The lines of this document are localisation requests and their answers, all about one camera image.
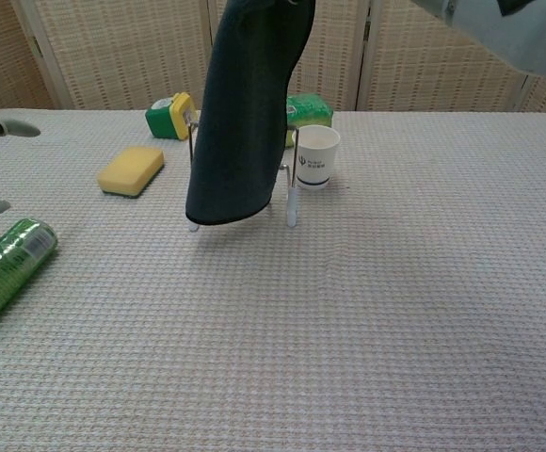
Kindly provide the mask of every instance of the dark gray towel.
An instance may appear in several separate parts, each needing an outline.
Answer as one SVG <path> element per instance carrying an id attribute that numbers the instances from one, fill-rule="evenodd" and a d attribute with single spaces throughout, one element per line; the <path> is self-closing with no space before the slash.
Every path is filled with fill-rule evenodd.
<path id="1" fill-rule="evenodd" d="M 285 99 L 315 0 L 229 0 L 208 68 L 185 211 L 199 224 L 250 217 L 270 201 Z"/>

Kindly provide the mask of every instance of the table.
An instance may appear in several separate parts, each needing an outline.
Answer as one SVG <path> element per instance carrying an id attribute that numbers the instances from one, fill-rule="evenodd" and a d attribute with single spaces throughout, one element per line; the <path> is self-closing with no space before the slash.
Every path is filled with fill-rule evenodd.
<path id="1" fill-rule="evenodd" d="M 59 252 L 0 315 L 0 450 L 546 450 L 546 115 L 339 113 L 329 187 L 187 231 L 142 112 L 2 110 Z M 167 164 L 136 200 L 97 172 Z"/>

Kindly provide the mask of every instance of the green spray can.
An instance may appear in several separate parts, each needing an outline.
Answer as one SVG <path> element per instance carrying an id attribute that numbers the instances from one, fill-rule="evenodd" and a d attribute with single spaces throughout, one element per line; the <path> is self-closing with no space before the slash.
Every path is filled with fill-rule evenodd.
<path id="1" fill-rule="evenodd" d="M 56 249 L 54 230 L 24 218 L 0 238 L 0 311 Z"/>

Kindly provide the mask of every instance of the paper cup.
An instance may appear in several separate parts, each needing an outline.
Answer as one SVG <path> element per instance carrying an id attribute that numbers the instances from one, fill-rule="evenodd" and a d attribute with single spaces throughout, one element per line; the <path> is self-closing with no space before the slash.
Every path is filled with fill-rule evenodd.
<path id="1" fill-rule="evenodd" d="M 329 182 L 340 144 L 340 134 L 325 125 L 300 127 L 298 137 L 297 183 L 307 190 L 320 190 Z"/>

